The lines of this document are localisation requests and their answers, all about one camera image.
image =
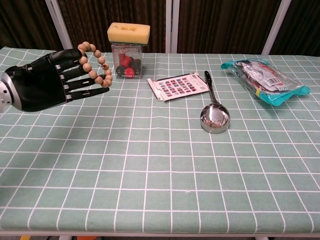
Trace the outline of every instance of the packaging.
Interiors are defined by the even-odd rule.
[[[163,102],[209,91],[207,84],[197,72],[159,80],[148,78],[147,82],[156,99]]]
[[[142,46],[131,43],[112,43],[112,57],[117,79],[137,79],[142,76]]]
[[[249,91],[273,106],[281,105],[292,96],[310,93],[309,87],[294,81],[260,58],[228,61],[221,68],[229,69],[245,83]]]

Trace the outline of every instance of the yellow sponge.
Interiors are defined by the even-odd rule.
[[[110,43],[146,45],[149,41],[150,26],[134,23],[113,22],[107,31]]]

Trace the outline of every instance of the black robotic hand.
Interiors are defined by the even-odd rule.
[[[0,113],[4,105],[13,105],[23,112],[37,112],[108,92],[109,87],[73,91],[95,84],[91,78],[72,80],[87,74],[79,63],[81,57],[80,50],[66,49],[24,66],[8,68],[0,80]]]

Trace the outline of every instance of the metal ladle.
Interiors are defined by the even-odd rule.
[[[212,88],[212,79],[208,71],[204,72],[212,103],[204,107],[200,115],[201,127],[211,134],[220,134],[230,126],[228,110],[217,101]]]

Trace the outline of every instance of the wooden bead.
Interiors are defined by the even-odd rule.
[[[100,58],[101,57],[101,52],[99,50],[95,50],[93,52],[93,55],[96,57],[96,58]]]
[[[101,57],[98,58],[98,63],[99,63],[99,64],[104,64],[105,61],[106,61],[106,60],[105,60],[105,58],[104,58],[103,56],[101,56]]]
[[[111,74],[112,74],[112,73],[111,73],[110,69],[104,70],[104,75],[111,75]]]
[[[95,79],[98,75],[95,71],[91,70],[89,73],[88,73],[89,77],[91,79]]]
[[[85,64],[83,64],[82,68],[87,73],[89,73],[92,70],[91,65],[89,63],[87,63],[87,62]]]
[[[85,57],[85,56],[82,56],[80,59],[79,59],[79,63],[81,65],[85,64],[88,62],[88,59]]]
[[[83,50],[84,52],[87,50],[87,48],[86,48],[86,46],[85,45],[83,45],[83,44],[79,44],[78,45],[78,49],[80,50]]]
[[[103,78],[101,76],[97,76],[95,79],[94,79],[94,82],[96,84],[102,84],[103,83]]]
[[[84,41],[82,44],[85,45],[85,48],[87,51],[90,51],[90,43],[89,42]]]
[[[81,52],[82,56],[85,55],[85,51],[83,51],[82,49],[79,49],[79,51]]]
[[[90,44],[90,51],[94,53],[96,50],[97,50],[96,46],[93,44]]]
[[[105,76],[105,80],[109,80],[110,82],[112,82],[112,76],[111,75],[106,75]]]
[[[103,83],[101,84],[101,87],[107,88],[107,87],[110,87],[110,86],[111,86],[111,82],[106,80],[106,79],[104,79]]]
[[[103,65],[103,70],[108,70],[109,69],[109,65],[108,65],[108,63],[104,63],[104,64],[102,64]]]

